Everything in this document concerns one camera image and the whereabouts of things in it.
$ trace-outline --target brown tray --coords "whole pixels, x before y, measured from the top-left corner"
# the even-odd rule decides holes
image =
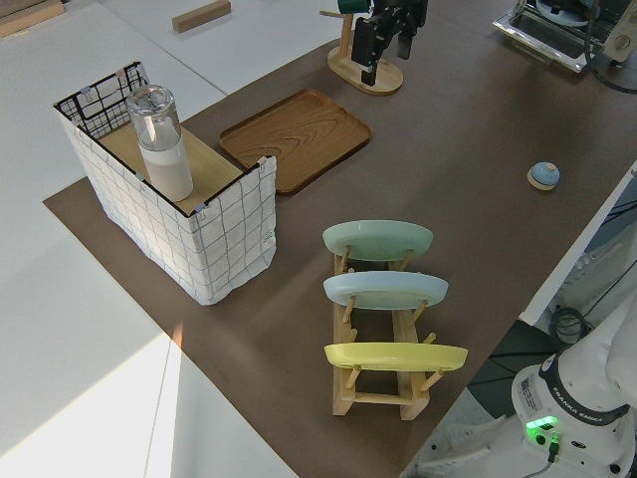
[[[302,90],[226,129],[219,145],[246,167],[277,157],[277,192],[294,194],[367,144],[371,129],[317,90]]]

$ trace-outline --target green light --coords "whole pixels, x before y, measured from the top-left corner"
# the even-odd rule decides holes
[[[545,416],[544,418],[539,418],[537,420],[530,421],[529,423],[527,423],[527,431],[533,428],[541,428],[545,425],[553,425],[556,422],[557,422],[557,418],[555,418],[554,416]]]

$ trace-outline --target glass bottle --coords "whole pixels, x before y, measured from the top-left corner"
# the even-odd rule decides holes
[[[150,183],[173,202],[193,189],[175,98],[169,89],[143,85],[126,98],[126,108]]]

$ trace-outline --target yellow plate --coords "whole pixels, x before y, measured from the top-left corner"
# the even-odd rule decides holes
[[[329,363],[363,370],[450,371],[465,364],[467,350],[459,347],[392,342],[359,342],[325,346]]]

